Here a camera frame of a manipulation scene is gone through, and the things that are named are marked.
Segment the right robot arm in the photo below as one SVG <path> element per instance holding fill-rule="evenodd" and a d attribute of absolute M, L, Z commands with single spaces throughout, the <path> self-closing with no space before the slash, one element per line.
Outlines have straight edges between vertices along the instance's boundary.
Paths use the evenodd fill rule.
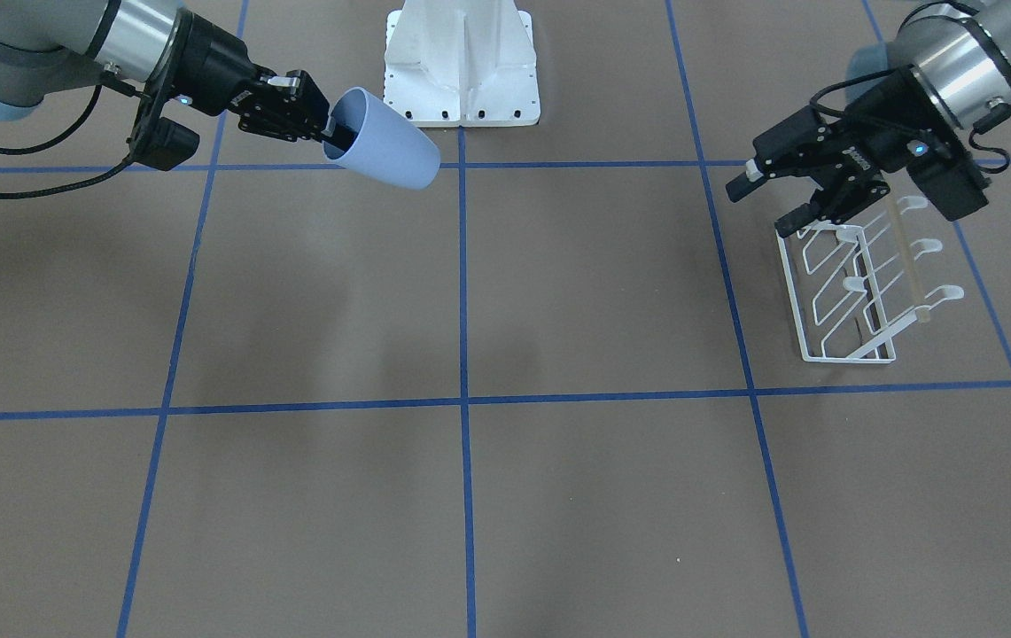
<path fill-rule="evenodd" d="M 254 135 L 342 151 L 358 135 L 306 72 L 254 64 L 245 41 L 182 1 L 0 1 L 0 121 L 22 120 L 51 93 L 99 85 L 139 101 L 135 161 L 197 149 L 196 134 L 162 116 L 173 98 L 236 113 Z"/>

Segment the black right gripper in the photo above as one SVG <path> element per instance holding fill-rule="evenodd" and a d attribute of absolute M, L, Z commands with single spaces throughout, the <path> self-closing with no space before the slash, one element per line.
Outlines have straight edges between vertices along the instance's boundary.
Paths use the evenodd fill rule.
<path fill-rule="evenodd" d="M 295 134 L 350 150 L 355 130 L 330 117 L 330 102 L 306 70 L 277 75 L 254 64 L 245 41 L 190 11 L 178 12 L 173 89 L 209 116 L 229 112 L 251 134 Z"/>

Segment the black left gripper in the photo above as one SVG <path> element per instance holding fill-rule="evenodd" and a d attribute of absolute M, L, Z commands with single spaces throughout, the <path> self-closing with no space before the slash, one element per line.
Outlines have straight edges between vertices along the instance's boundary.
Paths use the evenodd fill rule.
<path fill-rule="evenodd" d="M 755 156 L 727 183 L 727 198 L 737 203 L 775 179 L 796 179 L 817 190 L 777 219 L 776 234 L 814 222 L 842 225 L 890 193 L 882 174 L 959 146 L 914 70 L 887 69 L 820 90 L 756 136 Z"/>

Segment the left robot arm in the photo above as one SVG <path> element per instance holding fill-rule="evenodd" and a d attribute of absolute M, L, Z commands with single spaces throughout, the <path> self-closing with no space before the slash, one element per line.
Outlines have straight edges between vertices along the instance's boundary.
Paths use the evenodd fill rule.
<path fill-rule="evenodd" d="M 727 185 L 737 202 L 772 179 L 806 178 L 808 202 L 782 215 L 777 234 L 848 222 L 906 171 L 947 221 L 986 206 L 995 167 L 976 163 L 978 136 L 1011 117 L 1011 1 L 928 1 L 890 42 L 856 53 L 830 108 L 818 90 L 804 108 L 753 141 L 755 154 Z"/>

